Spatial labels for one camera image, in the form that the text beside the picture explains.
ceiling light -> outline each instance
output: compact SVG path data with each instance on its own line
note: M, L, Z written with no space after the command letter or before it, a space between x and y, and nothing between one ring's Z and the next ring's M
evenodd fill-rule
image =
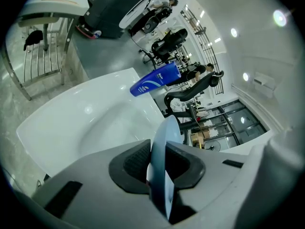
M236 31L236 29L232 28L232 29L231 29L231 34L232 34L233 37L237 37L237 31Z
M273 19L278 26L285 26L287 24L286 16L280 10L273 12Z
M248 74L247 74L247 73L244 73L244 74L243 74L243 78L244 78L244 80L247 82L247 81L249 80Z

white sink basin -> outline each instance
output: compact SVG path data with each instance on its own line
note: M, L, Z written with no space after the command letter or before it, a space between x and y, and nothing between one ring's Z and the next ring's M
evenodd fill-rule
M17 135L51 177L85 155L153 140L164 117L150 94L129 92L139 79L130 68L71 88L29 116Z

blue bottle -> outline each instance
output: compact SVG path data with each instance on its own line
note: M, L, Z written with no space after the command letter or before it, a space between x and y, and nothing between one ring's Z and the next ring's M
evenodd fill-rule
M181 74L176 63L172 62L143 77L130 88L130 92L136 97L160 86L169 84L180 77Z

window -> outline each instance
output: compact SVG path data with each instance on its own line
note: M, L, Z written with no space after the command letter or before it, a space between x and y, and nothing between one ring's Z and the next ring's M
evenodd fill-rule
M249 142L266 132L258 119L239 101L209 110L209 116L199 122L203 131L209 131L204 145L214 150L225 150ZM198 127L193 133L200 132Z

metal railing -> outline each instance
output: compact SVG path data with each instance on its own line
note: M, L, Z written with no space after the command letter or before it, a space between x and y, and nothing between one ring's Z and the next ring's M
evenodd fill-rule
M184 19L190 24L193 32L195 33L199 44L201 46L201 49L205 55L205 58L207 60L207 63L211 63L214 66L214 70L216 72L220 72L218 62L213 50L213 47L210 45L211 41L208 39L206 35L206 27L202 28L194 14L190 11L189 8L184 7L181 11L182 16ZM224 88L223 88L223 81L222 79L219 80L219 83L216 87L213 87L215 90L215 94L223 94Z

